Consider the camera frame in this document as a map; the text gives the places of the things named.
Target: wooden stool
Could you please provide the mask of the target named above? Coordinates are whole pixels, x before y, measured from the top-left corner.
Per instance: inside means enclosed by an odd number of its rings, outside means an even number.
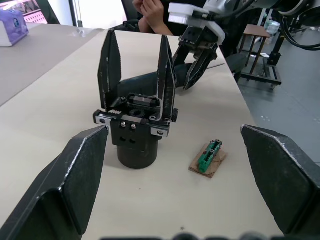
[[[254,70],[257,66],[257,63],[258,63],[258,60],[259,60],[259,57],[260,57],[260,54],[262,52],[262,49],[264,48],[264,45],[266,43],[266,40],[267,38],[270,38],[270,35],[269,33],[267,33],[267,31],[264,29],[263,26],[257,26],[257,25],[251,25],[251,24],[248,24],[246,26],[246,29],[244,31],[244,34],[243,34],[243,39],[242,39],[242,43],[241,43],[241,47],[239,49],[239,52],[241,53],[242,50],[244,49],[244,45],[245,45],[245,41],[246,41],[246,38],[247,36],[253,36],[253,42],[252,42],[252,45],[251,45],[251,48],[250,48],[250,51],[249,51],[249,56],[248,56],[248,60],[246,62],[246,67],[248,66],[248,63],[249,63],[249,59],[250,59],[250,56],[252,54],[252,51],[254,49],[254,46],[255,46],[255,41],[258,37],[261,37],[262,38],[262,43],[261,43],[261,46],[260,46],[260,49],[256,55],[256,58],[255,58],[255,61],[254,61],[254,64],[252,66],[252,69],[251,69],[251,72],[250,74],[253,74],[254,73]]]

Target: purple box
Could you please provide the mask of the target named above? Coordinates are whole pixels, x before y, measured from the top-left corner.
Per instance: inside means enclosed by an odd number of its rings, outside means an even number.
[[[11,47],[29,33],[21,12],[0,9],[0,47]]]

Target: person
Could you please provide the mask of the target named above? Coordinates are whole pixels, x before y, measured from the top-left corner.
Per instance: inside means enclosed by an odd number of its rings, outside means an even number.
[[[141,19],[139,20],[140,32],[182,36],[187,26],[168,22],[170,3],[191,4],[203,8],[206,0],[133,0],[135,9],[141,14]]]

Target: gray floor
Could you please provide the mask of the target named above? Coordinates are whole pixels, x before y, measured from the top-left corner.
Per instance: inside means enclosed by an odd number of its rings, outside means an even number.
[[[298,33],[295,39],[304,45],[318,44],[320,32],[308,30]],[[262,52],[269,54],[273,47],[266,45]],[[280,52],[282,58],[277,66],[281,86],[271,90],[270,84],[240,79],[239,88],[259,127],[292,138],[320,166],[320,51],[305,51],[286,41]],[[255,74],[261,71],[260,66]]]

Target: cable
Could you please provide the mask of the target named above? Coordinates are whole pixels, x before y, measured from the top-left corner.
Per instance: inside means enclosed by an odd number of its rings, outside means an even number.
[[[301,48],[301,49],[304,49],[304,50],[307,50],[307,51],[320,51],[320,44],[315,44],[315,45],[309,45],[308,46],[308,45],[301,45],[301,44],[297,43],[296,40],[294,40],[294,38],[290,34],[288,23],[287,23],[287,19],[285,17],[283,17],[283,16],[281,16],[280,25],[281,25],[284,37],[287,39],[287,41],[289,43],[291,43],[295,47],[298,47],[298,48]]]
[[[219,16],[215,16],[214,19],[218,20],[218,19],[227,19],[227,18],[231,18],[234,17],[238,14],[241,14],[242,12],[244,12],[245,10],[247,10],[256,0],[249,0],[245,5],[243,5],[243,7],[235,10],[232,13],[229,13],[227,15],[219,15]]]

